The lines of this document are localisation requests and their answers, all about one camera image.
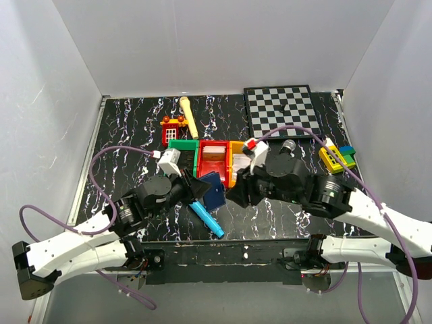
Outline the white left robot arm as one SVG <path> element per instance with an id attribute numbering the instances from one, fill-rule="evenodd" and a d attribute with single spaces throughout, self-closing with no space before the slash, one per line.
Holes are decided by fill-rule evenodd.
<path id="1" fill-rule="evenodd" d="M 15 243 L 12 253 L 22 299 L 36 299 L 86 272 L 149 264 L 152 256 L 134 234 L 151 218 L 178 203 L 193 203 L 210 189 L 210 183 L 186 169 L 178 175 L 155 175 L 72 229 L 33 244 Z"/>

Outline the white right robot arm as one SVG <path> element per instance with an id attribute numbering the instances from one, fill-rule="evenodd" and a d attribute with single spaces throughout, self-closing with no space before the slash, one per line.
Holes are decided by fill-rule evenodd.
<path id="1" fill-rule="evenodd" d="M 332 175 L 312 174 L 303 161 L 278 155 L 267 165 L 245 167 L 227 199 L 242 208 L 264 198 L 299 205 L 315 217 L 349 223 L 371 233 L 368 238 L 313 235 L 301 252 L 285 257 L 304 269 L 336 263 L 374 263 L 411 278 L 431 279 L 431 224 L 409 218 Z"/>

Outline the navy blue card holder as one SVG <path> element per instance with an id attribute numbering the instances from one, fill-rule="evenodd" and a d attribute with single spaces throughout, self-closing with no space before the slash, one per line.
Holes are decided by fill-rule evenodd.
<path id="1" fill-rule="evenodd" d="M 225 186 L 219 173 L 212 171 L 199 177 L 199 180 L 211 185 L 210 189 L 202 197 L 202 204 L 208 212 L 212 212 L 226 204 Z"/>

